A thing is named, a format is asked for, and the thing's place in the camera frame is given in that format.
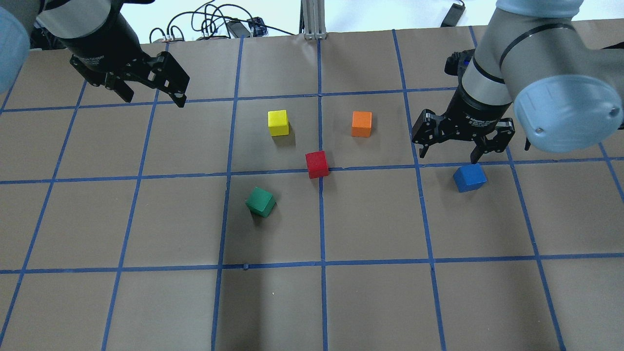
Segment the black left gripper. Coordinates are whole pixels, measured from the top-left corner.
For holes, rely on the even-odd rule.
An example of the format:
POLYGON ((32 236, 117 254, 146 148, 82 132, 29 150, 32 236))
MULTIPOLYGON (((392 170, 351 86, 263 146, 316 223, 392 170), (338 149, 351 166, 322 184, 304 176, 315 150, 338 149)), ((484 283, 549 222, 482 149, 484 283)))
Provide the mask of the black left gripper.
POLYGON ((93 33, 69 39, 68 49, 72 53, 71 66, 89 84, 105 84, 105 89, 124 102, 130 103, 134 97, 134 91, 125 82, 130 80, 167 94, 179 108, 185 106, 189 74, 166 51, 156 57, 146 54, 119 10, 110 10, 93 33))

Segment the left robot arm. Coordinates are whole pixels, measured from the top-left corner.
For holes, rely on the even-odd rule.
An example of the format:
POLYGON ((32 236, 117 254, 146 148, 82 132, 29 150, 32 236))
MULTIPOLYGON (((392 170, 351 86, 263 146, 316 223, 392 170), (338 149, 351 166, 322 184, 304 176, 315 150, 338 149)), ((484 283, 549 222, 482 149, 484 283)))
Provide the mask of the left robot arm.
POLYGON ((134 97, 134 81, 167 94, 182 108, 189 75, 172 54, 152 57, 123 17, 122 0, 3 0, 1 10, 1 91, 25 63, 34 24, 40 22, 71 51, 70 64, 91 86, 103 86, 123 101, 134 97))

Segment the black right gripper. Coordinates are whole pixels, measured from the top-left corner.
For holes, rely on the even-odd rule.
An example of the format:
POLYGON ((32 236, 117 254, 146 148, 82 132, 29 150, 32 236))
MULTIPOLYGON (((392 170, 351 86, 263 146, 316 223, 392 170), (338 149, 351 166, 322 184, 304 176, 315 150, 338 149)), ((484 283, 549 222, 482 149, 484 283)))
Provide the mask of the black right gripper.
POLYGON ((486 71, 475 49, 454 52, 447 58, 444 73, 458 78, 458 86, 446 111, 422 111, 411 130, 412 143, 420 146, 424 158, 431 145, 448 140, 472 141, 471 164, 484 154, 503 153, 515 135, 515 125, 504 115, 512 98, 502 78, 486 71))

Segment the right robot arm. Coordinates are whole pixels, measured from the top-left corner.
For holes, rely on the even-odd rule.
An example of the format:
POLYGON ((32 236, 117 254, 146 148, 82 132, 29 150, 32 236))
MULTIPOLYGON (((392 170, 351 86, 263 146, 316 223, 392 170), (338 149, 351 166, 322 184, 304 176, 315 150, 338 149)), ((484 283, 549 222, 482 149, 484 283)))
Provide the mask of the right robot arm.
POLYGON ((503 153, 517 120, 525 149, 570 153, 623 128, 623 45, 588 48, 571 20, 581 0, 498 0, 475 49, 452 53, 458 86, 446 111, 412 127, 419 157, 448 140, 474 142, 470 162, 503 153), (506 118, 509 107, 515 120, 506 118))

